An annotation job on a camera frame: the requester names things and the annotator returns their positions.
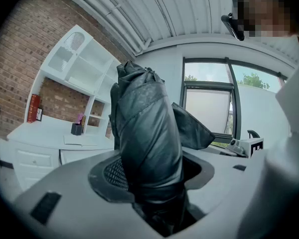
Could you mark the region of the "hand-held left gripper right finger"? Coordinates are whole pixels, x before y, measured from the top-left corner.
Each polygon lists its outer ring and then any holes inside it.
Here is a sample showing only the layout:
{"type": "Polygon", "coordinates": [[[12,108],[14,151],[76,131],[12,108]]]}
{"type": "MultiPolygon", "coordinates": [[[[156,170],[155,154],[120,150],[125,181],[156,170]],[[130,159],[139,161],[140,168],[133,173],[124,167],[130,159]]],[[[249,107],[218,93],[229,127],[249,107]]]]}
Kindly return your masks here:
{"type": "Polygon", "coordinates": [[[229,157],[206,151],[184,149],[209,162],[213,178],[202,188],[189,190],[191,203],[206,216],[181,233],[183,239],[238,239],[246,209],[260,181],[267,150],[257,151],[252,158],[229,157]]]}

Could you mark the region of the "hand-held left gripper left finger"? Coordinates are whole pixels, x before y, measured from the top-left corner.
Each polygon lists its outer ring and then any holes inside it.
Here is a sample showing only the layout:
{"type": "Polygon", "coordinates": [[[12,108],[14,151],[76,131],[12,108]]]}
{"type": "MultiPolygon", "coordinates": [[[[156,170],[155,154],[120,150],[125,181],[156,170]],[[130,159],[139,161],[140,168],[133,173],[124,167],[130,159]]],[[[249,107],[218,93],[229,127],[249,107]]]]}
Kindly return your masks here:
{"type": "Polygon", "coordinates": [[[18,215],[44,239],[160,238],[109,182],[119,159],[114,150],[56,168],[16,199],[18,215]]]}

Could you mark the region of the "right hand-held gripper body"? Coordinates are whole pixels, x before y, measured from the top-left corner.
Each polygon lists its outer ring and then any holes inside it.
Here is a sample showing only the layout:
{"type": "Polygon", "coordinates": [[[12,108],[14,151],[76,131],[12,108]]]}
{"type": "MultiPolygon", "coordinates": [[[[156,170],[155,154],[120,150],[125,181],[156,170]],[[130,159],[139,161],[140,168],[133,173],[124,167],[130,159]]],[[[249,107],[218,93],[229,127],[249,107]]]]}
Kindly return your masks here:
{"type": "Polygon", "coordinates": [[[226,148],[238,156],[251,158],[256,151],[263,149],[263,145],[263,138],[232,139],[226,148]]]}

